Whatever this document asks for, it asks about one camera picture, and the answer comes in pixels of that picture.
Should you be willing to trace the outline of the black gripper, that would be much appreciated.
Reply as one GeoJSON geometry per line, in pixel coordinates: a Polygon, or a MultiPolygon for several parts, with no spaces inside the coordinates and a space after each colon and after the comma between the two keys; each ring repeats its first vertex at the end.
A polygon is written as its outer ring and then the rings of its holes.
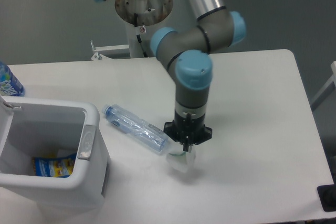
{"type": "Polygon", "coordinates": [[[174,120],[165,122],[164,133],[173,141],[183,145],[183,151],[189,152],[193,145],[199,145],[212,138],[212,128],[205,126],[205,114],[198,118],[191,115],[181,116],[174,112],[174,120]]]}

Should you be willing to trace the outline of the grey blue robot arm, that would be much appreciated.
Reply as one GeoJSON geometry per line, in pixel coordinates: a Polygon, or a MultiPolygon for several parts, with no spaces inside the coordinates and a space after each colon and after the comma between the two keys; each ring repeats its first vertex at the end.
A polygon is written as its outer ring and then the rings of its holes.
{"type": "Polygon", "coordinates": [[[184,151],[212,137],[204,123],[213,77],[209,54],[246,36],[244,19],[228,11],[223,0],[189,2],[197,25],[179,33],[162,26],[173,9],[172,0],[115,0],[119,17],[134,27],[129,40],[140,46],[142,56],[155,57],[175,83],[174,120],[165,123],[164,132],[184,151]]]}

